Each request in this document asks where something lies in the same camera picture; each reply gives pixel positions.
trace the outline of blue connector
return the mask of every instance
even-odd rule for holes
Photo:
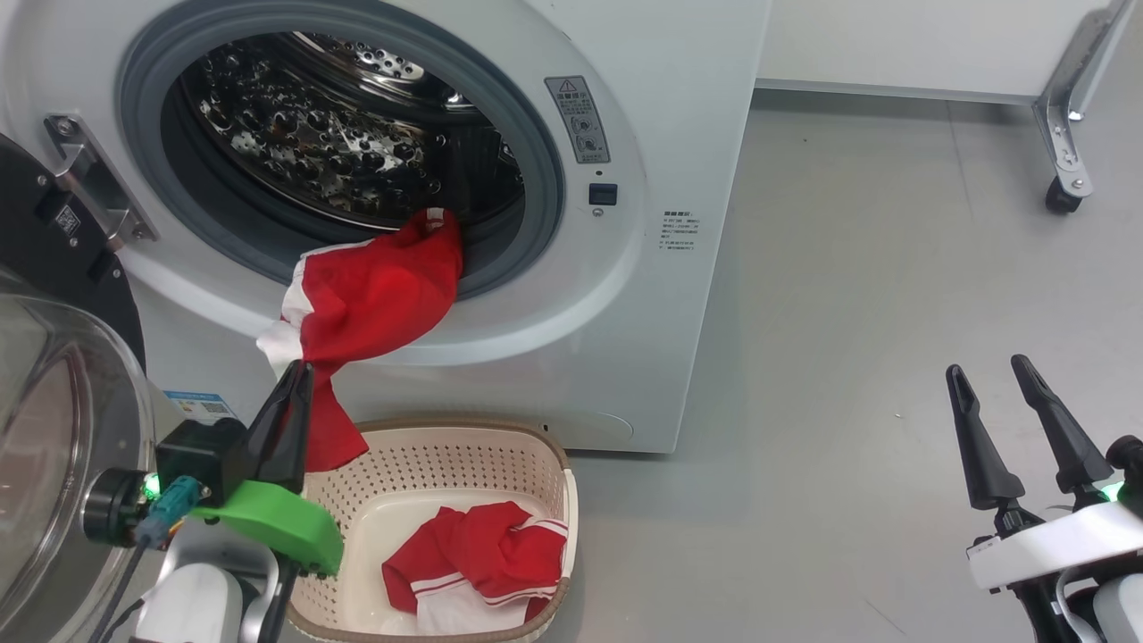
[[[143,522],[135,528],[135,542],[150,549],[158,549],[167,541],[175,523],[183,520],[199,504],[201,491],[199,481],[191,476],[178,476],[162,491],[162,496],[151,505]]]

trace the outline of green light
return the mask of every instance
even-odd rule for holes
[[[162,490],[159,489],[159,474],[147,474],[143,481],[143,495],[146,496],[147,500],[154,500],[161,493]]]
[[[1116,484],[1109,484],[1108,487],[1101,489],[1100,491],[1102,491],[1103,495],[1108,497],[1108,500],[1114,503],[1116,500],[1119,499],[1119,489],[1122,487],[1124,483],[1118,482]]]

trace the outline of green gripper part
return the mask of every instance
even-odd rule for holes
[[[311,573],[335,576],[342,566],[345,545],[329,512],[275,484],[246,481],[225,506],[199,506],[191,516],[219,519]]]

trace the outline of washing machine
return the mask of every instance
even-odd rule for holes
[[[494,416],[568,449],[671,452],[768,8],[15,0],[0,132],[103,212],[133,283],[251,347],[301,252],[450,207],[458,300],[338,373],[350,416]],[[183,351],[238,367],[209,344]]]

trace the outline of laundry basket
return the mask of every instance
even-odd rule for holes
[[[304,634],[346,643],[530,643],[567,595],[578,506],[563,451],[525,426],[478,421],[386,421],[358,427],[369,451],[334,472],[309,474],[305,498],[333,514],[345,539],[336,578],[297,579],[288,617]],[[389,604],[381,564],[442,507],[512,500],[568,525],[562,573],[547,606],[520,627],[455,636],[383,634],[413,619]]]

